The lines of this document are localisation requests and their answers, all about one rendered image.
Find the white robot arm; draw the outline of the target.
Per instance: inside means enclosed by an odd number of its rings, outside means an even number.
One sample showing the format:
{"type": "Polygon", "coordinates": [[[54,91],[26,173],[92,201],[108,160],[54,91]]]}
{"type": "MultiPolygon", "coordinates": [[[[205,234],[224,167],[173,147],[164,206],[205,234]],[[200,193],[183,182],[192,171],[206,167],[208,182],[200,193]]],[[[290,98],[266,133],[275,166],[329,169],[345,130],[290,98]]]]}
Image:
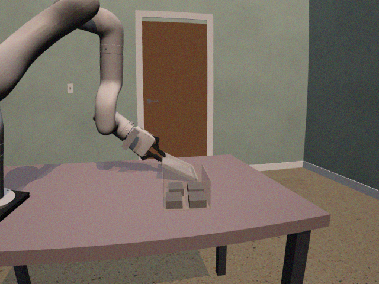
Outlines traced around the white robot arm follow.
{"type": "MultiPolygon", "coordinates": [[[[76,29],[100,38],[101,80],[93,116],[97,130],[124,140],[121,147],[127,150],[140,130],[116,111],[123,85],[123,26],[112,12],[100,8],[99,0],[55,0],[0,44],[0,101],[42,53],[76,29]]],[[[0,209],[14,201],[15,193],[4,188],[4,124],[0,109],[0,209]]]]}

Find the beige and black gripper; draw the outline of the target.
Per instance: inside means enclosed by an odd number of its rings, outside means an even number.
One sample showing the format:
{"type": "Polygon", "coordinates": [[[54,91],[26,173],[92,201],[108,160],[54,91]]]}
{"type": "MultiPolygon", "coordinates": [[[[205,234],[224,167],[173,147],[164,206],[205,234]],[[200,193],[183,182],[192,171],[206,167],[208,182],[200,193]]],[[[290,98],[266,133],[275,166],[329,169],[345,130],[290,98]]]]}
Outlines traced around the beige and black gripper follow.
{"type": "Polygon", "coordinates": [[[148,131],[144,130],[143,128],[139,126],[137,126],[136,128],[140,130],[141,132],[139,132],[137,137],[129,146],[129,148],[133,152],[135,152],[138,156],[140,156],[142,160],[153,157],[157,161],[161,161],[162,160],[161,157],[149,151],[150,148],[153,147],[161,156],[166,157],[165,152],[159,149],[159,145],[158,145],[159,139],[160,139],[159,137],[155,137],[154,135],[152,135],[151,133],[149,133],[148,131]]]}

